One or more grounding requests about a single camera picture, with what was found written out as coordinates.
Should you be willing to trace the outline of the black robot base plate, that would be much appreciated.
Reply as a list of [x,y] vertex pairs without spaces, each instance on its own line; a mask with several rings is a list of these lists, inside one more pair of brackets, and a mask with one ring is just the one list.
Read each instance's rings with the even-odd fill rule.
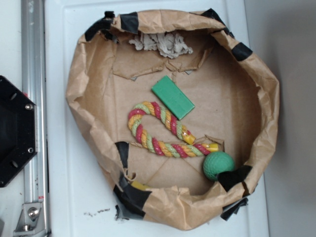
[[0,186],[6,187],[36,154],[36,105],[1,76]]

